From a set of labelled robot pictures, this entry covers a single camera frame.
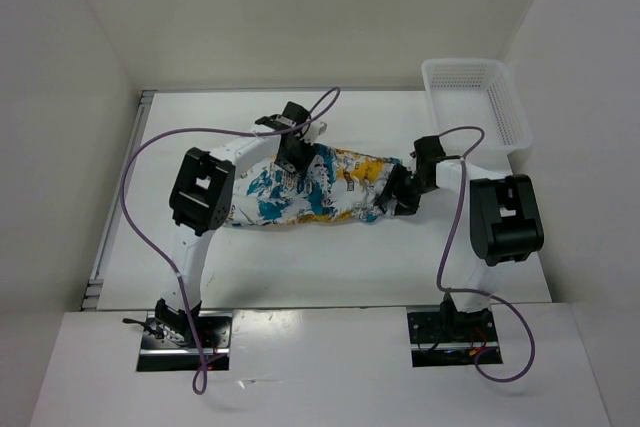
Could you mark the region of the patterned white teal yellow shorts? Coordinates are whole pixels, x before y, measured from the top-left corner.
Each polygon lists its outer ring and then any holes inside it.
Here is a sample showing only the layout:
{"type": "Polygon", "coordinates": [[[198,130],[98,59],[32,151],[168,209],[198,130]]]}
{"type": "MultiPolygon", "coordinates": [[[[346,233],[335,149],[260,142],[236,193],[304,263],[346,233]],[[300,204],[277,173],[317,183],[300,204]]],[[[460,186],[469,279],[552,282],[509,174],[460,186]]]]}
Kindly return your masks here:
{"type": "Polygon", "coordinates": [[[257,228],[305,223],[372,223],[391,216],[374,200],[394,164],[393,157],[375,157],[319,144],[305,176],[290,174],[264,159],[234,182],[229,227],[257,228]]]}

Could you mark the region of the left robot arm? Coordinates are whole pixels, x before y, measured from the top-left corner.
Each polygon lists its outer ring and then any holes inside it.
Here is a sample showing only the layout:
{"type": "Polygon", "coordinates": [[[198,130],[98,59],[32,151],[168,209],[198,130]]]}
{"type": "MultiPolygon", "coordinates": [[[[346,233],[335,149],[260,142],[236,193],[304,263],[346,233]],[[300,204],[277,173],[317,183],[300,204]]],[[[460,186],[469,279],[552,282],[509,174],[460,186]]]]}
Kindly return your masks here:
{"type": "Polygon", "coordinates": [[[210,151],[193,147],[186,152],[169,198],[176,225],[173,276],[155,306],[158,328],[175,345],[185,347],[198,338],[207,251],[231,214],[236,179],[269,157],[289,173],[304,174],[325,131],[324,122],[312,121],[308,110],[289,102],[282,113],[256,120],[246,136],[210,151]]]}

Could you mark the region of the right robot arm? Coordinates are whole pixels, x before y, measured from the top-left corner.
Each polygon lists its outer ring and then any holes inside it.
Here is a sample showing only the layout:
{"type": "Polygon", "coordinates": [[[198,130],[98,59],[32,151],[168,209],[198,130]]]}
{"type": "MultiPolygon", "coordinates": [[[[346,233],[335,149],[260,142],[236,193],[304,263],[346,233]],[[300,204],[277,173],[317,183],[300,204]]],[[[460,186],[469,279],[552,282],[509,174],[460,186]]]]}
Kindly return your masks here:
{"type": "Polygon", "coordinates": [[[445,152],[439,135],[414,142],[415,168],[395,166],[374,205],[395,216],[417,212],[421,197],[436,190],[458,195],[452,227],[445,241],[436,287],[444,294],[438,325],[450,340],[469,333],[484,318],[497,291],[498,266],[526,261],[544,245],[544,230],[534,187],[525,174],[505,175],[445,152]],[[444,269],[461,220],[468,221],[468,242],[476,257],[462,286],[444,284],[444,269]]]}

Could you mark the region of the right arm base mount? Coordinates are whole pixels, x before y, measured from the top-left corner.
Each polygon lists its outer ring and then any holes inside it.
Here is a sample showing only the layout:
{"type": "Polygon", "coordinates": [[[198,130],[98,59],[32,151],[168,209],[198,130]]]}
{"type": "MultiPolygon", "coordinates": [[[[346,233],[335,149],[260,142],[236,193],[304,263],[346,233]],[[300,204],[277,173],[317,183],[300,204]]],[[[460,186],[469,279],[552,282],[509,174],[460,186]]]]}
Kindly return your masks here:
{"type": "Polygon", "coordinates": [[[407,311],[413,368],[502,363],[494,317],[489,309],[466,314],[428,306],[407,311]]]}

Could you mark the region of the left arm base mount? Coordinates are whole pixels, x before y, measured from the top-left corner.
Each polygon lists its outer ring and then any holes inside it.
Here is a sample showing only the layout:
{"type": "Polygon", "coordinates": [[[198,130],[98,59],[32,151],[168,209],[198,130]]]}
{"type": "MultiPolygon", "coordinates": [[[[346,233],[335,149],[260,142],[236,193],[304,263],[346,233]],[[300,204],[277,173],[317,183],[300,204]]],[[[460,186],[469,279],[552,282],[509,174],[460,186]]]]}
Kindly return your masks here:
{"type": "MultiPolygon", "coordinates": [[[[196,319],[207,370],[228,371],[233,316],[230,312],[203,311],[196,319]]],[[[143,332],[137,372],[195,372],[199,354],[194,340],[185,340],[160,327],[153,312],[142,321],[143,332]]]]}

